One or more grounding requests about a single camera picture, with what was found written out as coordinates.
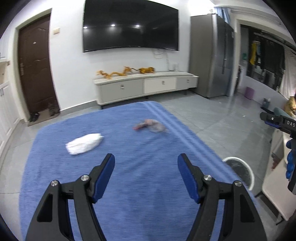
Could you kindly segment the right blue white gloved hand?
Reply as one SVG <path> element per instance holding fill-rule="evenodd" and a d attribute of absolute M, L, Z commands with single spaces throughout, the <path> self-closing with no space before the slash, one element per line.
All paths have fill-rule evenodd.
<path fill-rule="evenodd" d="M 291 139 L 286 144 L 290 152 L 287 155 L 287 171 L 286 178 L 290 181 L 295 169 L 295 139 Z"/>

